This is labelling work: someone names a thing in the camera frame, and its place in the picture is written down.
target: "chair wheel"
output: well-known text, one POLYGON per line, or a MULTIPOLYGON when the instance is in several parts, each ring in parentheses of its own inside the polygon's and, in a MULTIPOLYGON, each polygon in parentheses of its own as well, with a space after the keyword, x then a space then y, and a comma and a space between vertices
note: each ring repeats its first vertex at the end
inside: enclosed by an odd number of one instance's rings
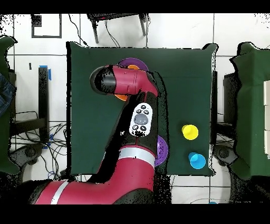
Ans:
POLYGON ((31 160, 28 164, 29 165, 34 165, 37 162, 37 158, 31 160))
POLYGON ((226 166, 226 163, 223 162, 223 161, 221 161, 221 160, 218 161, 218 164, 219 164, 220 166, 226 166))

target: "blue cup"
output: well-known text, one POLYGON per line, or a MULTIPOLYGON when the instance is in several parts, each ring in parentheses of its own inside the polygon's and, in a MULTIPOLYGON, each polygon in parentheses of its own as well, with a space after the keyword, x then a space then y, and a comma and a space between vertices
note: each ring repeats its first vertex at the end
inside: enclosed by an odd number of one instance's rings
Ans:
POLYGON ((194 153, 194 152, 189 153, 188 159, 189 159, 190 165, 197 170, 202 169, 206 164, 205 157, 198 153, 194 153))

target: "silver band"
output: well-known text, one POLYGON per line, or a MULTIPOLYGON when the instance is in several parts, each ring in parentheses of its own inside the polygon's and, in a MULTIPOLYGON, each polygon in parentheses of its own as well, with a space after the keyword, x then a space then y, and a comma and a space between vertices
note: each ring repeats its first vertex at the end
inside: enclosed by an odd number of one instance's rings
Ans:
POLYGON ((138 158, 155 168, 155 157, 146 150, 137 147, 125 147, 120 150, 119 160, 122 158, 138 158))
POLYGON ((56 193, 53 196, 53 199, 51 201, 51 204, 57 204, 58 200, 60 198, 60 195, 62 194, 63 190, 65 189, 65 187, 68 185, 68 181, 65 181, 64 183, 62 183, 60 185, 60 187, 57 189, 56 193))

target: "white box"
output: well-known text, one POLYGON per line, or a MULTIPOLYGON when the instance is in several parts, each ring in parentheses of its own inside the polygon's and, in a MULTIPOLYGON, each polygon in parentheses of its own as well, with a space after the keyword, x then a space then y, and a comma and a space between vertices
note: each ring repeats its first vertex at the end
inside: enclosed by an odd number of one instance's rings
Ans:
POLYGON ((264 106, 264 129, 270 130, 270 105, 264 106))
POLYGON ((264 105, 270 105, 270 80, 264 81, 264 105))
POLYGON ((264 152, 270 155, 270 131, 264 131, 264 152))

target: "jeans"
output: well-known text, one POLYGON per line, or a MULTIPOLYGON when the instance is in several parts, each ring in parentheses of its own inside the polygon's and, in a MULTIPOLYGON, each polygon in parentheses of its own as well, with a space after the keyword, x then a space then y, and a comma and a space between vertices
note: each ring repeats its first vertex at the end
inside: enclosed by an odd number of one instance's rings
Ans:
POLYGON ((10 106, 15 87, 0 73, 0 117, 10 106))

